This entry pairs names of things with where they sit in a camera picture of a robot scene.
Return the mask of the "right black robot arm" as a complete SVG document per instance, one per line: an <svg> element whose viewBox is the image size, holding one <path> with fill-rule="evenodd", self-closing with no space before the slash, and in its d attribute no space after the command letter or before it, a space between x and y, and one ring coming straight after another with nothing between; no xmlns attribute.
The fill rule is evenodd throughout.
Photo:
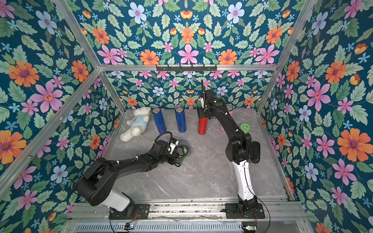
<svg viewBox="0 0 373 233"><path fill-rule="evenodd" d="M223 127L228 138L225 154L234 166L239 186L238 211L242 216L247 216L258 208L258 198L251 183L249 164L259 163L260 143L253 141L251 135L236 124L228 105L222 98L215 97L211 89L202 88L201 105L197 108L198 133L204 135L207 132L208 120L213 117Z"/></svg>

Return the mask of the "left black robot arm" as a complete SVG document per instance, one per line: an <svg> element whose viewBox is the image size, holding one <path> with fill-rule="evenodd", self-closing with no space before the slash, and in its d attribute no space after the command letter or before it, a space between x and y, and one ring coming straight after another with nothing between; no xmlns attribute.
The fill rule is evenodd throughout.
<svg viewBox="0 0 373 233"><path fill-rule="evenodd" d="M75 185L77 193L91 206L105 205L118 212L131 208L132 199L123 193L113 190L117 179L135 173L149 172L159 164L169 163L180 166L178 159L183 159L189 148L180 145L178 140L159 140L144 154L125 160L97 159Z"/></svg>

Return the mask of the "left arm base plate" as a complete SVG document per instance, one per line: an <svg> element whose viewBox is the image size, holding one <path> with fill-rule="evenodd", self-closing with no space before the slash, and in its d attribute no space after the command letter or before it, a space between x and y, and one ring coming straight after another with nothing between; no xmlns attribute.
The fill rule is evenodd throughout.
<svg viewBox="0 0 373 233"><path fill-rule="evenodd" d="M149 204L129 204L123 211L111 209L109 213L110 220L133 220L148 219L150 212Z"/></svg>

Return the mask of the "grey microfibre cloth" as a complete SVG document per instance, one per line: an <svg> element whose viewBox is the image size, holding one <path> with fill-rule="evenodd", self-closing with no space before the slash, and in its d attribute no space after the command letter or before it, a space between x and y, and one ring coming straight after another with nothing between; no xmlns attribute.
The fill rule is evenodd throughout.
<svg viewBox="0 0 373 233"><path fill-rule="evenodd" d="M179 153L180 155L182 155L182 159L178 159L176 160L178 163L180 163L181 160L183 160L188 152L189 152L189 147L185 144L179 144L176 148L175 148L175 153Z"/></svg>

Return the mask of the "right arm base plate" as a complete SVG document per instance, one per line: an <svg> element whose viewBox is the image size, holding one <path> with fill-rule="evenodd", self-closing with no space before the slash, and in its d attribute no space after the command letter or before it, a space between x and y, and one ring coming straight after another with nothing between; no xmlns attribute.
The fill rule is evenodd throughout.
<svg viewBox="0 0 373 233"><path fill-rule="evenodd" d="M248 210L239 207L238 203L226 203L221 212L226 214L227 219L264 219L266 217L263 205L260 203Z"/></svg>

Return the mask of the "red thermos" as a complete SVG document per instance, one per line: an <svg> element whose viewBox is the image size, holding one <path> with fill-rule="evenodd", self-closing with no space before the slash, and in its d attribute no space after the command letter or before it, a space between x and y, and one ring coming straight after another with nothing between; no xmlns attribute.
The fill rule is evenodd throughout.
<svg viewBox="0 0 373 233"><path fill-rule="evenodd" d="M207 117L202 117L199 118L198 121L198 134L204 135L207 132L207 124L208 124L208 118Z"/></svg>

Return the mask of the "blue thermos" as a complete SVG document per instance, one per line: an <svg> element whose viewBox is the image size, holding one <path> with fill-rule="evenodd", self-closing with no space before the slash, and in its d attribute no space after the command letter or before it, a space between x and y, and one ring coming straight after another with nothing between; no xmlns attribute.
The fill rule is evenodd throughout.
<svg viewBox="0 0 373 233"><path fill-rule="evenodd" d="M184 108L182 107L175 108L175 116L176 116L178 131L180 133L185 133L187 131L186 129L187 124L186 124L186 116L185 116Z"/></svg>
<svg viewBox="0 0 373 233"><path fill-rule="evenodd" d="M163 118L162 110L160 108L154 108L152 109L152 115L158 132L160 134L165 133L167 131L167 127Z"/></svg>

